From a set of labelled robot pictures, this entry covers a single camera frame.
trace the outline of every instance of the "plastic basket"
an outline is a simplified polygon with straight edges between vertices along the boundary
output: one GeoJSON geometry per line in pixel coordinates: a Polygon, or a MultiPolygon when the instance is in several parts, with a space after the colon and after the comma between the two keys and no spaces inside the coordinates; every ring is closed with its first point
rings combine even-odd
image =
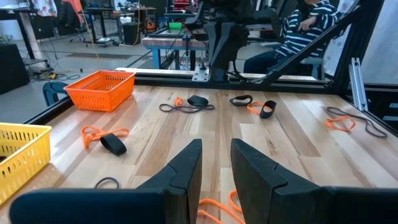
{"type": "Polygon", "coordinates": [[[64,88],[79,109],[111,112],[134,89],[133,72],[97,71],[64,88]]]}
{"type": "Polygon", "coordinates": [[[50,161],[50,126],[0,123],[0,205],[50,161]]]}

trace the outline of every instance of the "striped shirt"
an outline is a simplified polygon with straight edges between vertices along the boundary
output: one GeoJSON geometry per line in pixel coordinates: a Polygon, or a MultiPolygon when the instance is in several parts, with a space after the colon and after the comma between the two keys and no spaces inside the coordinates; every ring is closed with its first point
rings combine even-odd
{"type": "MultiPolygon", "coordinates": [[[[310,6],[310,17],[317,17],[315,25],[309,31],[299,32],[300,22],[304,21],[304,19],[300,19],[301,13],[296,9],[284,20],[281,30],[284,43],[276,51],[283,56],[297,54],[324,31],[333,26],[340,15],[340,12],[329,4],[329,0],[321,0],[319,3],[310,6]]],[[[312,52],[310,57],[320,57],[324,46],[312,52]]]]}

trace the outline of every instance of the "green object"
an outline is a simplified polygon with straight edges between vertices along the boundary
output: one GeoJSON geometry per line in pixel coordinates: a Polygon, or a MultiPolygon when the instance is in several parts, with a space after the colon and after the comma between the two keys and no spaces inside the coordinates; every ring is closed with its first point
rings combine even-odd
{"type": "Polygon", "coordinates": [[[182,23],[181,22],[169,22],[169,29],[181,29],[182,23]]]}

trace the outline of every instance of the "person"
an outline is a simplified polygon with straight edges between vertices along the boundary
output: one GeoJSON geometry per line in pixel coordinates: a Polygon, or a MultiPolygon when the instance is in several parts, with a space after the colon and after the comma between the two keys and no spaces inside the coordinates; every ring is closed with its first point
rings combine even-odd
{"type": "MultiPolygon", "coordinates": [[[[340,12],[329,3],[329,0],[298,0],[298,9],[284,20],[282,45],[275,50],[247,59],[243,72],[267,73],[281,66],[333,26],[340,16],[340,12]]],[[[311,57],[320,57],[322,51],[323,49],[318,48],[311,53],[311,57]]]]}

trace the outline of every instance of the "yellow basket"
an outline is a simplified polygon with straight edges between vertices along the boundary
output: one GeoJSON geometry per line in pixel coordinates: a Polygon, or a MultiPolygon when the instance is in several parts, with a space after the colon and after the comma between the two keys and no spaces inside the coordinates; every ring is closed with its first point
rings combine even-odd
{"type": "Polygon", "coordinates": [[[0,123],[0,205],[50,161],[50,126],[0,123]]]}

